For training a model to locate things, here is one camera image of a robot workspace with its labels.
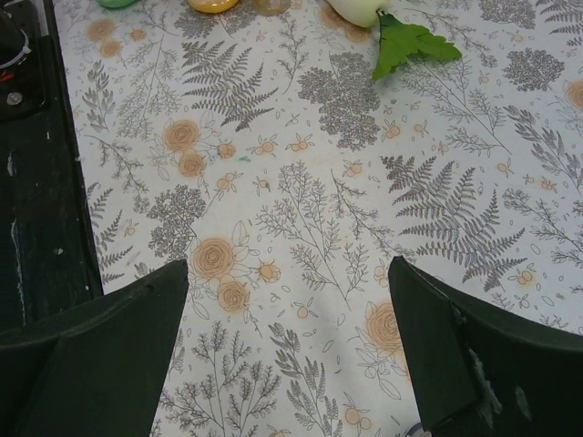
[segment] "yellow lid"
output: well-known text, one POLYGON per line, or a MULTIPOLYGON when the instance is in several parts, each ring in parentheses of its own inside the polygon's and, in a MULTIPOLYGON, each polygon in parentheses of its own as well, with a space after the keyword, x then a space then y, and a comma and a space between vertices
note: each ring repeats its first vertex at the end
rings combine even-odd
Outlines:
POLYGON ((189 5, 205 14, 218 14, 235 6, 239 0, 189 0, 189 5))

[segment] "floral pattern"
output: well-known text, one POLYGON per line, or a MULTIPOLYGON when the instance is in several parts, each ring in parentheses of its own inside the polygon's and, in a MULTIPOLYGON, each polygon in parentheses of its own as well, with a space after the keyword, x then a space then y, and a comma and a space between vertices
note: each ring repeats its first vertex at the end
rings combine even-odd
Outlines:
POLYGON ((580 2, 394 2, 464 58, 376 83, 324 0, 55 8, 106 291, 189 263, 152 437, 404 436, 396 255, 583 334, 580 2))

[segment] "tablecloth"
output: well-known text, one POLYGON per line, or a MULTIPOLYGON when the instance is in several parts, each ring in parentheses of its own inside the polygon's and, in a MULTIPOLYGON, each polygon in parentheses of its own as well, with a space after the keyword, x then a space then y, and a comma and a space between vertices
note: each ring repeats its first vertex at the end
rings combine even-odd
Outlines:
POLYGON ((189 261, 151 437, 404 437, 395 255, 583 333, 580 0, 395 1, 464 58, 376 83, 322 0, 55 8, 106 291, 189 261))

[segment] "white vegetable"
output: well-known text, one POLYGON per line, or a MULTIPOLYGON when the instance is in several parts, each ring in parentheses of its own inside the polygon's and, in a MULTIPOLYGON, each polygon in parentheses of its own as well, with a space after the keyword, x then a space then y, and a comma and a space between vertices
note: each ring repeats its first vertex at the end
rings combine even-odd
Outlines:
POLYGON ((388 11, 390 0, 328 0, 345 20, 360 27, 371 27, 378 21, 376 11, 388 11))

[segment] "green leaf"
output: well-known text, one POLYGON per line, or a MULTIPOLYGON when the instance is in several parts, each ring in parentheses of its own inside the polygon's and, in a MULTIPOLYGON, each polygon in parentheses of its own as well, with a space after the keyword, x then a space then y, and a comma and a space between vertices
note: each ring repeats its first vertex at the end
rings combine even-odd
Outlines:
POLYGON ((460 59, 462 53, 443 36, 433 35, 422 25, 406 25, 393 15, 379 15, 381 44, 373 79, 393 73, 411 56, 429 56, 437 61, 460 59))

